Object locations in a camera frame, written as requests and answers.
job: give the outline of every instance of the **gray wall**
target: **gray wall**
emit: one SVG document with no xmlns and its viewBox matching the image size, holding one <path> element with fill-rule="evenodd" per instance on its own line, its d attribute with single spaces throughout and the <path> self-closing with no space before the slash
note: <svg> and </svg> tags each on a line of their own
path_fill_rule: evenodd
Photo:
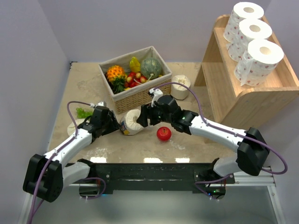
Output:
<svg viewBox="0 0 299 224">
<path fill-rule="evenodd" d="M 264 10 L 271 0 L 252 0 Z M 72 61 L 154 45 L 166 61 L 201 61 L 216 18 L 239 0 L 39 0 Z"/>
<path fill-rule="evenodd" d="M 298 7 L 297 0 L 289 0 L 285 3 L 280 0 L 272 0 L 266 11 L 269 23 L 297 76 L 299 74 Z M 298 223 L 299 98 L 264 125 L 261 130 L 268 144 L 282 152 L 288 162 L 289 171 L 284 175 L 275 176 L 275 181 L 287 223 Z M 276 157 L 272 157 L 272 167 L 277 171 L 283 169 L 283 165 Z"/>
<path fill-rule="evenodd" d="M 38 1 L 1 1 L 0 27 L 0 223 L 14 224 L 28 161 L 52 133 L 68 61 Z"/>
</svg>

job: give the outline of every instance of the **green pumpkin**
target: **green pumpkin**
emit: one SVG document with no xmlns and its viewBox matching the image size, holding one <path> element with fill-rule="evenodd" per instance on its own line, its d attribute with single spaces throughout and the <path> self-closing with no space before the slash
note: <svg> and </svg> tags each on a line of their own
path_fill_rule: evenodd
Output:
<svg viewBox="0 0 299 224">
<path fill-rule="evenodd" d="M 153 57 L 149 57 L 144 59 L 140 64 L 140 72 L 143 74 L 147 79 L 154 79 L 157 78 L 162 71 L 162 67 L 159 61 Z"/>
</svg>

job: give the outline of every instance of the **marble countertop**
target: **marble countertop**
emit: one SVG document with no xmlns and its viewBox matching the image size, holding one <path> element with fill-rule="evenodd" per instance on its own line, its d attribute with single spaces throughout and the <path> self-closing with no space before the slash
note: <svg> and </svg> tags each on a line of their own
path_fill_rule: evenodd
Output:
<svg viewBox="0 0 299 224">
<path fill-rule="evenodd" d="M 173 75 L 188 76 L 202 104 L 205 117 L 213 119 L 206 87 L 194 87 L 200 63 L 167 63 Z M 58 112 L 54 133 L 50 142 L 50 150 L 58 146 L 66 138 L 67 126 L 71 123 L 66 104 L 71 101 L 98 103 L 105 100 L 107 107 L 114 109 L 114 104 L 108 94 L 99 73 L 97 63 L 73 63 Z M 177 101 L 182 109 L 198 112 L 194 97 L 189 94 L 185 100 Z M 71 105 L 71 112 L 76 117 L 76 108 L 83 105 Z M 117 114 L 118 120 L 123 114 Z M 172 131 L 168 142 L 160 142 L 156 137 L 158 128 L 167 126 Z M 190 162 L 212 162 L 217 157 L 233 155 L 233 152 L 218 143 L 204 143 L 204 138 L 191 136 L 175 131 L 169 124 L 160 123 L 150 126 L 134 136 L 125 136 L 120 131 L 101 136 L 94 143 L 81 150 L 71 162 L 84 158 L 93 162 L 110 163 L 140 163 L 145 158 L 158 158 L 162 162 L 176 162 L 177 158 L 189 158 Z"/>
</svg>

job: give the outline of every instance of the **pineapple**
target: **pineapple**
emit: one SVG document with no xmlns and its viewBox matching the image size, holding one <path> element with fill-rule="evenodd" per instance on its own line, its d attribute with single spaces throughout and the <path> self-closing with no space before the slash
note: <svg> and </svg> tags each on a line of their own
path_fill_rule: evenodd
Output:
<svg viewBox="0 0 299 224">
<path fill-rule="evenodd" d="M 119 66 L 114 65 L 110 67 L 107 71 L 107 79 L 113 85 L 113 92 L 119 93 L 124 91 L 124 84 L 126 81 L 125 70 Z"/>
</svg>

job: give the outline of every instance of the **wrapped white roll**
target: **wrapped white roll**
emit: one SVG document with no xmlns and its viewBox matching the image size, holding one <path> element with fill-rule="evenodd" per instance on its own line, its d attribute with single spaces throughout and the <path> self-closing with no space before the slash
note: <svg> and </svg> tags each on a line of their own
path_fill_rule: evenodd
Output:
<svg viewBox="0 0 299 224">
<path fill-rule="evenodd" d="M 140 110 L 130 110 L 120 121 L 121 131 L 124 135 L 134 135 L 142 131 L 144 127 L 138 124 L 136 121 L 140 116 Z"/>
<path fill-rule="evenodd" d="M 245 19 L 239 23 L 239 28 L 233 41 L 228 44 L 228 55 L 238 62 L 250 41 L 254 39 L 268 39 L 272 35 L 271 27 L 257 19 Z"/>
<path fill-rule="evenodd" d="M 234 74 L 241 86 L 258 86 L 283 58 L 284 52 L 280 46 L 268 40 L 255 39 L 248 44 L 248 49 L 238 62 Z"/>
<path fill-rule="evenodd" d="M 172 82 L 176 82 L 176 83 L 181 83 L 187 87 L 190 87 L 191 86 L 191 81 L 190 79 L 185 76 L 185 75 L 178 75 L 178 76 L 174 76 L 172 77 L 171 79 Z M 180 100 L 183 100 L 185 99 L 188 94 L 189 94 L 189 91 L 181 86 L 181 85 L 175 85 L 175 84 L 172 84 L 171 85 L 171 92 L 170 94 L 175 98 L 175 99 L 180 99 Z"/>
<path fill-rule="evenodd" d="M 227 41 L 232 42 L 234 35 L 237 33 L 239 23 L 242 20 L 261 19 L 263 13 L 263 8 L 252 2 L 239 2 L 235 4 L 223 33 L 224 38 Z"/>
<path fill-rule="evenodd" d="M 75 120 L 75 122 L 76 122 L 76 124 L 78 126 L 79 124 L 83 123 L 84 120 L 85 119 L 77 119 L 77 120 Z M 69 136 L 71 136 L 75 132 L 75 125 L 74 125 L 74 123 L 71 122 L 71 124 L 67 127 L 66 130 L 67 130 L 67 134 Z"/>
</svg>

